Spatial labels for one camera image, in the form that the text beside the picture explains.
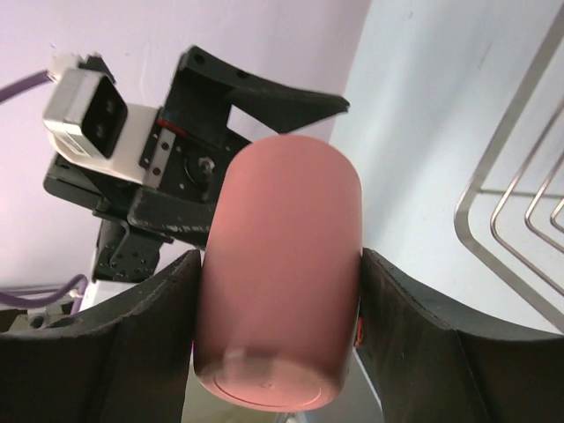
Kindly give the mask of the pink cup orange handle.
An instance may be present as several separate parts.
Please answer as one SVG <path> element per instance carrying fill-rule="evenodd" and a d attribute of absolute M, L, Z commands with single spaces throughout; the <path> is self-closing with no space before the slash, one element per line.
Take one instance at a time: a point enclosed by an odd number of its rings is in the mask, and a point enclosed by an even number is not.
<path fill-rule="evenodd" d="M 343 389 L 360 300 L 360 179 L 313 137 L 239 152 L 219 194 L 197 302 L 193 366 L 212 394 L 268 412 Z"/>

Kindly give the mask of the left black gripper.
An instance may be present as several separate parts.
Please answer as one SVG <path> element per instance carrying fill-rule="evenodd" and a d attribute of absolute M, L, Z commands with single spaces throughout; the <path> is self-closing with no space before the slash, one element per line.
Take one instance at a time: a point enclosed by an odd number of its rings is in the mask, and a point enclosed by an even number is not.
<path fill-rule="evenodd" d="M 247 140 L 227 126 L 232 106 L 286 134 L 346 112 L 343 97 L 259 78 L 198 46 L 180 58 L 150 139 L 151 163 L 136 184 L 83 169 L 56 152 L 43 186 L 100 220 L 93 279 L 149 278 L 163 245 L 206 249 L 226 168 Z"/>

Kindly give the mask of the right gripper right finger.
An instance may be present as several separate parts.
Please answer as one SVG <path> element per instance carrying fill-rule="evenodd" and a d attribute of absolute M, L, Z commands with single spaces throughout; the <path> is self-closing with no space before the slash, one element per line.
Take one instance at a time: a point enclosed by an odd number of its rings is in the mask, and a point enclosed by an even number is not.
<path fill-rule="evenodd" d="M 359 355 L 388 422 L 560 422 L 563 338 L 487 315 L 371 249 Z"/>

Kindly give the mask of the metal wire dish rack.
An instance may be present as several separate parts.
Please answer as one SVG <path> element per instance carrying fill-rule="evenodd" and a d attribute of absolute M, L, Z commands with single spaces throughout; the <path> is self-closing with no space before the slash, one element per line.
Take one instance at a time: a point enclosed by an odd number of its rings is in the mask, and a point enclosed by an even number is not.
<path fill-rule="evenodd" d="M 558 8 L 456 204 L 457 239 L 563 332 L 563 10 Z"/>

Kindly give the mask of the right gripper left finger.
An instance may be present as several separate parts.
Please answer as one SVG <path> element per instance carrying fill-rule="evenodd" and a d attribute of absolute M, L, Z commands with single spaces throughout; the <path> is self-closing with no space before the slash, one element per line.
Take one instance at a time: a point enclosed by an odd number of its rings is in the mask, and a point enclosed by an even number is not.
<path fill-rule="evenodd" d="M 1 336 L 3 422 L 179 422 L 200 286 L 191 250 L 44 329 Z"/>

